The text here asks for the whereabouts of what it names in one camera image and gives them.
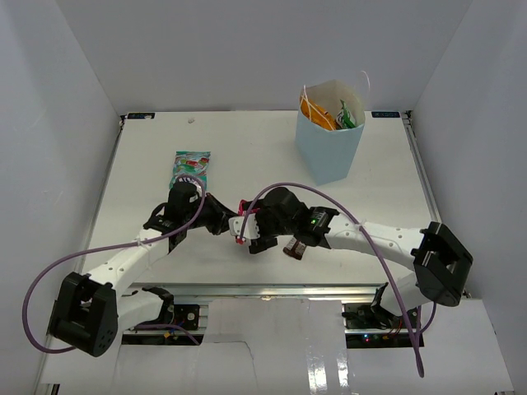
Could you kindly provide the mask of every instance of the gray wall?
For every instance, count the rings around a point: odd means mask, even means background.
[[[481,296],[518,394],[527,394],[527,2],[477,0],[415,109],[441,215],[474,255]]]
[[[118,117],[54,0],[0,0],[0,393],[31,393],[41,354],[21,305],[37,273],[83,247]],[[66,265],[35,292],[43,341]]]
[[[58,0],[106,94],[130,110],[293,109],[339,78],[412,109],[470,0]]]

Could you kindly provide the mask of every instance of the white table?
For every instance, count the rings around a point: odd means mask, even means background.
[[[137,235],[152,209],[167,198],[178,150],[212,151],[208,190],[231,208],[278,181],[312,186],[294,146],[295,124],[296,112],[291,111],[157,113],[154,119],[127,120],[90,247],[121,243]],[[349,176],[320,189],[362,219],[402,227],[425,226],[436,213],[428,209],[425,196],[429,191],[420,181],[418,171],[422,170],[414,162],[412,143],[400,118],[372,118],[368,114]],[[326,205],[306,191],[294,192],[308,205]],[[99,265],[112,254],[88,257],[83,270]],[[390,268],[395,277],[406,274],[399,265]],[[359,253],[308,249],[297,262],[286,257],[282,248],[275,248],[253,256],[228,235],[192,230],[139,282],[169,285],[178,303],[189,299],[202,305],[197,333],[204,333],[209,303],[218,297],[279,295],[367,303],[375,287],[366,285],[385,282],[385,274],[373,257]],[[306,284],[325,286],[299,286]],[[429,308],[423,309],[425,318]],[[248,315],[248,320],[258,319]],[[464,301],[457,309],[440,307],[424,340],[425,379],[418,378],[409,348],[347,350],[350,389],[360,394],[480,394],[512,389],[481,301]],[[51,346],[64,344],[53,339]],[[254,367],[247,346],[205,346],[209,348],[121,346],[116,341],[96,360],[80,351],[47,355],[40,382],[60,383],[59,393],[64,395],[166,390],[196,395],[211,393],[210,388],[217,390],[219,382],[225,393],[251,393],[243,384],[252,385],[253,375],[262,373]],[[200,355],[207,362],[203,366],[199,365]],[[293,380],[287,367],[271,379],[280,383],[280,388],[305,380]]]
[[[115,154],[90,248],[134,239],[152,209],[165,202],[176,151],[211,151],[208,191],[231,209],[279,181],[314,186],[294,144],[296,111],[156,113],[128,119]],[[366,116],[349,176],[319,188],[359,219],[426,227],[431,219],[401,118]],[[330,206],[304,190],[308,206]],[[228,234],[192,230],[169,256],[138,279],[158,284],[379,284],[385,274],[373,257],[308,249],[299,262],[282,246],[249,255]],[[86,258],[83,271],[114,252]],[[395,277],[407,269],[391,264]]]

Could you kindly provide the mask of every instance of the light blue paper bag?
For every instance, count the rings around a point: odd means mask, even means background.
[[[312,123],[300,110],[296,120],[295,144],[316,185],[345,179],[361,140],[366,117],[361,99],[354,90],[332,80],[305,89],[311,103],[325,108],[334,118],[344,100],[358,125],[353,129],[329,131]]]

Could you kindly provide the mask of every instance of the candy wrapper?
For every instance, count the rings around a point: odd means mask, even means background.
[[[337,130],[338,125],[331,116],[331,114],[326,111],[321,106],[311,103],[307,94],[304,91],[300,96],[300,110],[312,123],[319,125],[321,128],[326,130]]]
[[[175,180],[180,175],[193,175],[201,179],[205,190],[207,190],[207,167],[210,161],[210,151],[177,151],[175,153],[174,170],[170,188],[174,186]],[[188,181],[195,184],[192,179],[183,177],[180,181]]]
[[[344,100],[340,100],[340,103],[343,105],[342,109],[338,112],[337,115],[337,125],[339,129],[353,129],[355,126],[355,118],[353,114],[346,106]]]

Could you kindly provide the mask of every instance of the purple wire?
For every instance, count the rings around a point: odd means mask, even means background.
[[[183,332],[189,337],[190,340],[194,342],[196,346],[199,346],[199,342],[194,336],[190,334],[185,328],[182,328],[180,325],[174,325],[173,323],[145,323],[144,325],[136,325],[136,329],[175,329],[177,331]]]
[[[157,241],[161,241],[161,240],[166,239],[168,237],[171,237],[173,235],[177,235],[179,232],[182,232],[183,230],[188,229],[198,219],[199,213],[203,209],[203,204],[205,204],[205,196],[206,196],[206,194],[205,194],[205,185],[203,185],[203,182],[201,181],[201,179],[193,177],[192,175],[185,175],[185,178],[193,179],[196,183],[198,183],[199,187],[202,190],[201,201],[199,202],[198,210],[196,211],[194,216],[190,219],[190,221],[187,222],[186,224],[180,226],[176,230],[172,230],[170,233],[167,233],[166,235],[161,235],[161,236],[158,236],[158,237],[154,237],[153,239],[143,240],[142,242],[144,244],[155,243]],[[130,243],[108,245],[108,246],[105,246],[105,247],[98,247],[96,249],[87,249],[85,251],[79,251],[77,253],[70,253],[69,255],[66,255],[65,257],[60,258],[59,260],[51,263],[42,272],[40,272],[40,274],[33,280],[33,282],[31,283],[31,285],[29,287],[29,289],[27,290],[26,296],[24,297],[24,303],[22,304],[22,326],[24,327],[24,333],[26,334],[27,339],[30,341],[30,343],[33,345],[33,347],[36,348],[39,351],[45,352],[46,354],[62,354],[64,352],[68,352],[68,351],[71,351],[71,350],[75,349],[75,347],[65,347],[65,348],[60,348],[60,349],[52,349],[52,348],[48,348],[46,346],[42,346],[35,339],[35,337],[33,336],[33,333],[31,333],[30,325],[29,325],[28,318],[27,318],[27,310],[28,310],[28,307],[29,307],[29,304],[30,304],[30,298],[31,298],[31,295],[33,294],[33,291],[35,290],[36,286],[39,284],[39,282],[42,280],[42,278],[46,274],[48,274],[49,271],[55,269],[61,263],[69,261],[70,259],[81,257],[83,255],[89,255],[91,253],[102,253],[103,251],[110,251],[110,250],[113,250],[113,249],[127,249],[129,247],[137,247],[137,246],[138,246],[138,243],[133,241],[133,242],[130,242]]]
[[[421,336],[421,306],[417,307],[417,322],[415,323],[415,337],[419,342],[419,337]]]
[[[260,199],[264,195],[264,193],[266,193],[267,191],[269,191],[271,189],[275,189],[277,187],[286,187],[286,186],[297,187],[297,188],[308,190],[308,191],[310,191],[312,193],[316,193],[317,195],[321,196],[322,198],[325,198],[326,200],[330,201],[333,205],[338,207],[340,209],[340,211],[342,211],[355,225],[358,225],[359,231],[362,232],[362,234],[366,238],[367,242],[370,244],[371,249],[373,249],[373,252],[375,253],[376,257],[379,259],[379,262],[382,265],[383,269],[385,270],[386,276],[388,277],[388,281],[389,281],[390,285],[392,286],[392,289],[394,290],[395,299],[397,300],[397,303],[399,304],[399,307],[401,308],[401,312],[403,314],[404,325],[406,325],[406,328],[411,328],[412,325],[410,323],[410,317],[408,316],[408,311],[406,310],[406,307],[404,307],[403,297],[399,293],[399,289],[397,288],[397,285],[395,284],[395,280],[394,280],[394,277],[392,276],[392,273],[389,271],[388,264],[386,263],[385,258],[382,255],[382,252],[379,250],[379,248],[377,247],[377,245],[375,244],[375,242],[371,238],[370,234],[361,225],[359,220],[348,209],[346,209],[346,207],[344,207],[342,204],[337,202],[335,199],[333,199],[329,195],[326,195],[325,193],[320,192],[319,190],[317,190],[315,188],[308,187],[307,185],[303,185],[303,184],[297,184],[297,183],[276,183],[276,184],[273,184],[273,185],[269,185],[268,187],[262,189],[262,191],[260,191],[256,195],[256,197],[253,199],[253,201],[251,202],[251,204],[247,208],[247,210],[245,212],[245,216],[244,216],[244,221],[241,224],[240,235],[238,236],[238,238],[239,239],[243,239],[243,234],[244,234],[245,226],[247,224],[247,219],[249,218],[250,213],[253,211],[254,205],[256,204],[258,199]],[[408,337],[410,339],[410,342],[412,343],[413,352],[415,354],[417,371],[418,371],[420,377],[424,377],[425,376],[425,370],[424,370],[424,366],[422,364],[421,353],[419,352],[419,341],[418,341],[418,337],[416,338],[416,334],[417,334],[417,332],[414,333],[411,330],[408,331]]]
[[[425,332],[430,327],[431,322],[434,320],[434,317],[436,316],[436,309],[437,309],[437,303],[434,302],[434,305],[431,308],[430,318],[428,319],[427,324],[424,327],[422,327],[421,333]]]

